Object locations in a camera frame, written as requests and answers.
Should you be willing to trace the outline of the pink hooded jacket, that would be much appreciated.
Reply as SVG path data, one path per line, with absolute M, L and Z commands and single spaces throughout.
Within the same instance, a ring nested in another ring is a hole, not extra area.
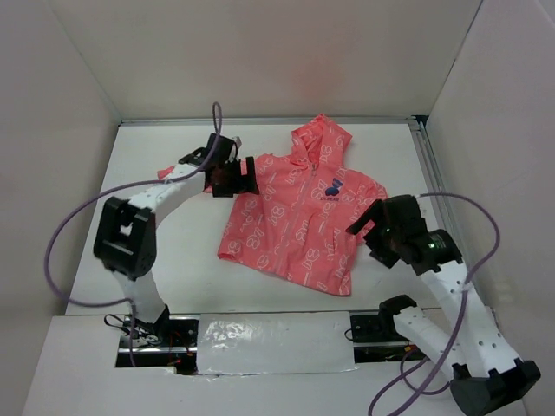
M 257 195 L 237 196 L 217 250 L 221 260 L 333 296 L 350 296 L 360 237 L 347 233 L 386 188 L 345 167 L 352 136 L 319 114 L 291 133 L 291 152 L 254 160 Z

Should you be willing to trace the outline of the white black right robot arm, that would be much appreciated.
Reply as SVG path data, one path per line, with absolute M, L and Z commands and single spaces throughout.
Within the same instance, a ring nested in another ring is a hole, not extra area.
M 412 195 L 378 199 L 346 230 L 357 235 L 372 223 L 363 237 L 371 257 L 387 268 L 398 261 L 409 265 L 451 325 L 446 333 L 406 295 L 381 304 L 378 328 L 382 336 L 389 340 L 404 337 L 434 364 L 427 378 L 393 413 L 406 412 L 429 393 L 435 376 L 443 373 L 465 415 L 488 415 L 523 399 L 541 377 L 537 364 L 522 359 L 506 341 L 473 286 L 476 272 L 496 253 L 500 240 L 496 238 L 492 249 L 467 267 L 447 231 L 428 229 L 418 200 Z

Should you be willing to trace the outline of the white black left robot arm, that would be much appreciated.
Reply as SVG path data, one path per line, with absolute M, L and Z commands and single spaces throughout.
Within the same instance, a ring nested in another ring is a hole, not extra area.
M 134 328 L 153 346 L 171 335 L 170 312 L 153 277 L 156 232 L 189 198 L 209 190 L 215 198 L 259 194 L 255 159 L 240 159 L 239 139 L 212 133 L 205 147 L 183 156 L 156 183 L 131 198 L 111 197 L 102 207 L 93 252 L 131 301 Z

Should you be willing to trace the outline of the aluminium frame rail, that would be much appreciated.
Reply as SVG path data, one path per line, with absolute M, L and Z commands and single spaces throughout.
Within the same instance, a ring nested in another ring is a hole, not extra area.
M 282 155 L 291 131 L 307 117 L 229 118 L 223 133 L 238 136 L 244 156 Z M 337 116 L 352 134 L 346 164 L 367 173 L 393 194 L 435 192 L 443 184 L 424 126 L 415 117 Z M 130 120 L 116 134 L 107 175 L 117 182 L 149 179 L 160 168 L 203 146 L 213 125 L 208 119 Z

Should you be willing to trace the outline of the silver base rail with tape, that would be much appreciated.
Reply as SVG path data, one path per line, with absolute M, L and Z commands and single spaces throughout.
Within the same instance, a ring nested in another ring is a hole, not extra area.
M 173 315 L 164 335 L 121 331 L 115 365 L 182 375 L 333 374 L 398 362 L 413 349 L 375 312 Z

